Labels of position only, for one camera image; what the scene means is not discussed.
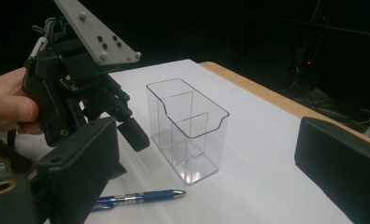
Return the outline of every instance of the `hand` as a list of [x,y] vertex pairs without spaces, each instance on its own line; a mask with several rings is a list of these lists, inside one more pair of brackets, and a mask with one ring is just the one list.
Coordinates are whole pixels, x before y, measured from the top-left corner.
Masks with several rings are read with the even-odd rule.
[[27,122],[18,133],[42,133],[36,121],[39,109],[37,104],[25,96],[21,89],[25,68],[20,68],[0,76],[0,132],[19,128],[17,122]]

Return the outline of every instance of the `table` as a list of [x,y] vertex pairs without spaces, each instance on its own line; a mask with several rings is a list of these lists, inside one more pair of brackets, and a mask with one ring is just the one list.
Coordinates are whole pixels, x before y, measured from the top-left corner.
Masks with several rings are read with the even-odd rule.
[[[187,195],[91,213],[85,223],[351,223],[294,163],[300,118],[321,115],[215,63],[184,60],[111,75],[131,96],[129,107],[147,134],[146,85],[173,77],[231,115],[220,170],[192,186],[181,183],[155,145],[137,153],[118,135],[128,173],[110,180],[102,195],[158,189],[185,189]],[[34,160],[50,150],[43,136],[17,142]]]

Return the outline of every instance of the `pen grip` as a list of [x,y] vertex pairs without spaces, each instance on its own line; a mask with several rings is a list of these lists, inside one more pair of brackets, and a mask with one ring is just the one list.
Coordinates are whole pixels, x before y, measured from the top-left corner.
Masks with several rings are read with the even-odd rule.
[[144,192],[145,203],[169,199],[174,199],[174,191],[172,189]]

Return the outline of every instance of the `pen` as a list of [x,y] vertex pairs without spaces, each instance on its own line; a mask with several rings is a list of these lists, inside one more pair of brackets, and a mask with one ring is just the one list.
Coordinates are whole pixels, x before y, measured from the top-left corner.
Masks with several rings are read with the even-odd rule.
[[112,209],[114,206],[131,203],[151,203],[163,200],[176,199],[184,196],[185,190],[166,189],[126,194],[122,196],[100,197],[92,208],[92,212]]

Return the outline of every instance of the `clear plastic container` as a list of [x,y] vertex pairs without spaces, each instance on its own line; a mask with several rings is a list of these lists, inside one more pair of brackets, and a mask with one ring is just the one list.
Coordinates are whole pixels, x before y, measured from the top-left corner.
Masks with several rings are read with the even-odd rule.
[[217,173],[229,113],[179,78],[147,89],[150,138],[182,182]]

